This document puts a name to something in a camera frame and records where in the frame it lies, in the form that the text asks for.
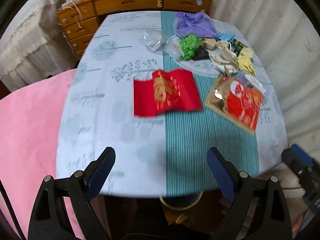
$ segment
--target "clear plastic bag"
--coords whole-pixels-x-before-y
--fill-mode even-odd
[[[182,51],[174,45],[169,34],[164,31],[146,30],[143,34],[142,44],[147,50],[156,54],[162,54],[165,51],[174,60],[179,60],[182,56]]]
[[[216,38],[219,36],[212,19],[204,12],[196,14],[177,12],[173,28],[180,38],[190,33],[197,35],[199,38]]]

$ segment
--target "green tissue paper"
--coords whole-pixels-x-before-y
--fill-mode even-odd
[[[198,38],[193,33],[190,33],[180,41],[180,47],[183,52],[183,59],[189,60],[194,57],[196,49],[200,46],[200,42],[203,38]]]

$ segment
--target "beige block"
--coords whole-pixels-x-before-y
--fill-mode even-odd
[[[216,45],[215,39],[204,39],[204,41],[201,41],[200,45],[204,48],[212,50],[214,46]]]

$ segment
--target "purple plastic bag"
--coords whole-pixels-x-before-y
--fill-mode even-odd
[[[190,33],[199,38],[216,38],[218,33],[212,20],[204,12],[183,13],[177,12],[174,21],[174,28],[179,37],[184,37]]]

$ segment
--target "patterned curtain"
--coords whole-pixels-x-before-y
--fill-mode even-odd
[[[235,25],[263,63],[289,143],[320,159],[320,38],[293,0],[212,0],[210,16]]]

